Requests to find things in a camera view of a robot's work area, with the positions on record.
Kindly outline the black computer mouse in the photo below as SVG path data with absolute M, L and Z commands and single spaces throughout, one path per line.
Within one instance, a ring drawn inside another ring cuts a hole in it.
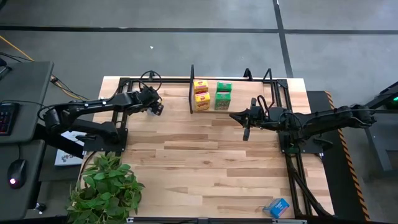
M 12 189 L 21 188 L 26 181 L 27 161 L 25 159 L 17 159 L 13 161 L 7 170 L 7 181 Z

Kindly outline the black metal table frame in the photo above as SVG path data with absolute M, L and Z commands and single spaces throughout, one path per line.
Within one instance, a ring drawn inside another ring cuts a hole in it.
M 275 198 L 292 201 L 285 156 L 273 131 L 243 128 L 223 112 L 196 112 L 189 81 L 158 85 L 160 116 L 133 114 L 122 162 L 144 184 L 135 219 L 265 218 Z

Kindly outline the white sheet with logo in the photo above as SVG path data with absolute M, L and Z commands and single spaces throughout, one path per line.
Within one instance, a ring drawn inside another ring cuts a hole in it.
M 84 142 L 78 140 L 76 137 L 77 136 L 85 136 L 86 133 L 79 132 L 79 131 L 65 131 L 62 133 L 62 136 L 81 145 L 84 146 Z M 73 156 L 71 154 L 67 154 L 63 150 L 58 149 L 57 154 L 55 157 L 55 166 L 76 166 L 76 165 L 81 165 L 83 162 L 83 159 L 80 159 L 76 156 Z

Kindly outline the black desk device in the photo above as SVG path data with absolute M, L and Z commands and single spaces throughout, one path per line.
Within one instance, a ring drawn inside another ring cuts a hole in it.
M 0 58 L 0 80 L 2 80 L 6 73 L 11 70 L 12 68 L 7 64 L 7 62 Z

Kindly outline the grey desk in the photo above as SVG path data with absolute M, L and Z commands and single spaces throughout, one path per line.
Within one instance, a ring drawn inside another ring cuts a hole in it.
M 10 136 L 0 136 L 0 222 L 23 219 L 34 208 L 39 173 L 46 147 L 36 139 L 40 130 L 37 112 L 44 102 L 52 62 L 10 63 L 12 68 L 0 80 L 0 103 L 18 103 L 14 127 Z M 26 181 L 19 189 L 10 188 L 7 170 L 17 159 L 25 159 Z

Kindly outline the green leafy potted plant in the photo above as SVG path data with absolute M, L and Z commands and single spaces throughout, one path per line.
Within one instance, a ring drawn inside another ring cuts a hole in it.
M 127 224 L 138 214 L 145 185 L 113 152 L 89 158 L 70 191 L 68 224 Z

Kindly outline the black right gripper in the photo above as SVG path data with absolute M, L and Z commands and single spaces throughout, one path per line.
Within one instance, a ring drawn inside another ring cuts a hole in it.
M 266 116 L 262 106 L 257 105 L 257 100 L 251 98 L 249 109 L 241 112 L 230 113 L 229 116 L 235 119 L 244 128 L 243 140 L 248 141 L 251 128 L 268 129 L 271 131 L 279 130 L 279 122 L 270 120 Z

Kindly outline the black keyboard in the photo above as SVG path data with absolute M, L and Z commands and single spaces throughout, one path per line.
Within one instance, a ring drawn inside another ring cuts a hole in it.
M 0 136 L 10 136 L 19 112 L 18 103 L 0 103 Z

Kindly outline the yellow Corn Pops cereal box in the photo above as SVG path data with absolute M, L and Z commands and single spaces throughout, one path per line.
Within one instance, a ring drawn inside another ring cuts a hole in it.
M 201 94 L 208 92 L 208 82 L 206 80 L 194 80 L 193 92 L 194 94 Z
M 195 94 L 195 110 L 207 110 L 210 107 L 210 101 L 210 94 L 208 92 Z

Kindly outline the black metal stand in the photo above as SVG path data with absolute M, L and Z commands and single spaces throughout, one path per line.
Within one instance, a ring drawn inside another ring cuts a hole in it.
M 398 178 L 398 82 L 382 90 L 366 105 L 377 110 L 376 122 L 352 137 L 363 179 Z

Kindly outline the wooden shelf with black frame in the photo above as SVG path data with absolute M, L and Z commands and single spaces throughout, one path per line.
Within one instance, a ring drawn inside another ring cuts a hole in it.
M 196 77 L 194 65 L 190 70 L 189 104 L 190 111 L 199 113 L 236 113 L 246 109 L 246 103 L 258 95 L 264 96 L 264 85 L 270 85 L 276 80 L 271 80 L 272 70 L 268 68 L 263 78 L 253 78 L 250 82 L 247 78 L 241 77 Z M 208 82 L 208 93 L 210 94 L 210 107 L 207 110 L 195 110 L 195 96 L 193 92 L 194 80 L 206 80 Z M 233 84 L 232 99 L 228 110 L 215 110 L 215 95 L 217 82 L 231 82 Z

